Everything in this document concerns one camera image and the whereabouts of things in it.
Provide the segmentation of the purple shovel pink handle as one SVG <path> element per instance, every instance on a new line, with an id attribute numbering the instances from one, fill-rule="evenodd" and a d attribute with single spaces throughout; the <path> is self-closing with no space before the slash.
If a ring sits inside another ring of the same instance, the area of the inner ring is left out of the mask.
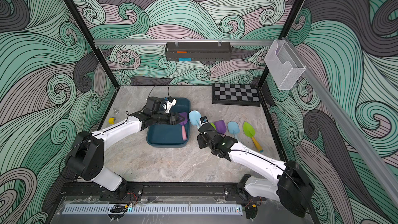
<path id="1" fill-rule="evenodd" d="M 180 123 L 182 140 L 187 141 L 188 138 L 187 138 L 187 132 L 186 132 L 185 125 L 188 123 L 188 114 L 187 114 L 187 112 L 181 112 L 181 113 L 179 113 L 179 115 L 184 118 L 184 120 Z"/>
<path id="2" fill-rule="evenodd" d="M 227 131 L 227 126 L 223 120 L 218 120 L 214 122 L 217 132 L 225 134 Z"/>

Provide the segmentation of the light blue shovel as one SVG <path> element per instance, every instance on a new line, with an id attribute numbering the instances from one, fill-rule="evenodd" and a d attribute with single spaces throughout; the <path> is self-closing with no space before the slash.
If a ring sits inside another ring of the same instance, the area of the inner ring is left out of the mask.
<path id="1" fill-rule="evenodd" d="M 189 116 L 191 125 L 193 125 L 199 129 L 200 126 L 202 125 L 201 121 L 200 121 L 200 119 L 202 117 L 201 113 L 199 111 L 191 111 L 188 116 Z"/>
<path id="2" fill-rule="evenodd" d="M 239 130 L 239 125 L 238 125 L 238 123 L 237 123 L 237 122 L 234 122 L 234 121 L 230 121 L 230 122 L 228 122 L 228 124 L 227 124 L 227 128 L 228 128 L 229 133 L 230 133 L 231 135 L 233 135 L 234 138 L 235 138 L 237 141 L 239 141 L 238 134 L 240 133 L 240 130 Z"/>

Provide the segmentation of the dark teal storage box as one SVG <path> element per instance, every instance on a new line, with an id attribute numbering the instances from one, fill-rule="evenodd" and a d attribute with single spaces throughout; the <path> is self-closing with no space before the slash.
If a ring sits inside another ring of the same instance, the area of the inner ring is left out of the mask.
<path id="1" fill-rule="evenodd" d="M 176 105 L 171 108 L 172 112 L 187 112 L 191 111 L 191 102 L 184 97 L 178 97 Z M 185 125 L 187 138 L 189 139 L 190 122 Z M 182 140 L 181 125 L 153 125 L 148 128 L 147 143 L 156 148 L 181 148 L 185 147 L 187 141 Z"/>

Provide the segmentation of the green shovel yellow handle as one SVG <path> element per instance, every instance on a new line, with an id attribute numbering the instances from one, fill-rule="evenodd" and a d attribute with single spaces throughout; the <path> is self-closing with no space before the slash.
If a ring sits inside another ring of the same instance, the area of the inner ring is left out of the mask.
<path id="1" fill-rule="evenodd" d="M 244 134 L 247 137 L 251 138 L 251 140 L 252 140 L 254 146 L 256 147 L 257 151 L 258 152 L 263 152 L 263 148 L 261 147 L 260 143 L 255 138 L 256 131 L 253 128 L 253 126 L 251 124 L 249 124 L 248 122 L 244 122 L 243 123 L 243 131 L 244 131 Z"/>

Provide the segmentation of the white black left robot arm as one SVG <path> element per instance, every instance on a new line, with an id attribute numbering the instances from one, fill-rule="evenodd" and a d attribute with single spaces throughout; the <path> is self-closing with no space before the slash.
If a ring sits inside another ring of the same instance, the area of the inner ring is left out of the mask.
<path id="1" fill-rule="evenodd" d="M 126 180 L 104 165 L 105 151 L 124 138 L 157 125 L 178 125 L 185 118 L 172 112 L 177 99 L 151 96 L 146 105 L 134 113 L 126 113 L 127 118 L 111 127 L 95 132 L 82 131 L 77 134 L 73 148 L 64 159 L 65 166 L 84 180 L 98 184 L 109 190 L 118 191 Z"/>

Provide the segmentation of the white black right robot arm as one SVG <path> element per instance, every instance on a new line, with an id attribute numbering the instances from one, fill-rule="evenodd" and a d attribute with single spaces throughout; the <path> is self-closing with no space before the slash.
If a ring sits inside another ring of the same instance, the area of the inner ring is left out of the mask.
<path id="1" fill-rule="evenodd" d="M 305 217 L 315 186 L 295 161 L 283 162 L 264 156 L 237 141 L 218 133 L 210 123 L 198 127 L 200 148 L 208 147 L 213 155 L 241 164 L 263 176 L 249 176 L 244 190 L 251 197 L 278 201 L 290 213 Z"/>

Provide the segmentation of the black white chessboard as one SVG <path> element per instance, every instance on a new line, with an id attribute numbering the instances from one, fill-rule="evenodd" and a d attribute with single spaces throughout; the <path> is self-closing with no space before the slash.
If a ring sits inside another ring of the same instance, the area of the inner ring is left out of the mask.
<path id="1" fill-rule="evenodd" d="M 213 104 L 260 107 L 260 97 L 255 85 L 213 84 Z"/>

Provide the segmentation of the white perforated strip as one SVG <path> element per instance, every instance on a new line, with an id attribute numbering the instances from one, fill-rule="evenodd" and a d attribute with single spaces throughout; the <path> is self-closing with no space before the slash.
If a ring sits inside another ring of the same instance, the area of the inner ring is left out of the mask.
<path id="1" fill-rule="evenodd" d="M 115 204 L 67 204 L 62 215 L 112 215 Z M 239 215 L 240 204 L 146 204 L 129 207 L 127 215 Z"/>

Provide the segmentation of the black wall shelf tray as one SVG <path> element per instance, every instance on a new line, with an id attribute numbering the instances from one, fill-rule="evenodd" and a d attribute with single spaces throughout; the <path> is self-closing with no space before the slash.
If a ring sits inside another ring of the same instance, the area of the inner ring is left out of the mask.
<path id="1" fill-rule="evenodd" d="M 232 57 L 230 43 L 175 43 L 168 42 L 165 47 L 168 61 L 188 62 L 199 61 L 211 63 L 216 61 L 229 61 Z"/>

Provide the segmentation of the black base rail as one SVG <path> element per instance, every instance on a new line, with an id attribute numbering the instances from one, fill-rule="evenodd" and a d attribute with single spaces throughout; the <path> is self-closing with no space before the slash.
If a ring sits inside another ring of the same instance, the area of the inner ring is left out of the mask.
<path id="1" fill-rule="evenodd" d="M 265 201 L 252 197 L 239 183 L 176 183 L 129 181 L 119 191 L 109 191 L 95 183 L 66 183 L 62 196 L 99 197 L 105 201 L 143 201 L 150 197 L 213 197 L 227 202 L 248 203 Z"/>

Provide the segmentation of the clear acrylic wall holder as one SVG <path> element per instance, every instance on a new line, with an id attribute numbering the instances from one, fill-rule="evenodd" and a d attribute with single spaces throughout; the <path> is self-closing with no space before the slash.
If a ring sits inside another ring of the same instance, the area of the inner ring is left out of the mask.
<path id="1" fill-rule="evenodd" d="M 306 70 L 293 44 L 285 39 L 273 41 L 264 61 L 280 91 L 291 90 Z"/>

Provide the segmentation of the aluminium back rail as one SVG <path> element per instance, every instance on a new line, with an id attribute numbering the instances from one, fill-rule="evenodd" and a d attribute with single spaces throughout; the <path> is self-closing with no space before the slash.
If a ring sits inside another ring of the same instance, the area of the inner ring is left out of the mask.
<path id="1" fill-rule="evenodd" d="M 94 44 L 100 45 L 166 45 L 168 42 L 175 43 L 230 43 L 231 46 L 268 46 L 273 40 L 256 39 L 94 39 Z"/>

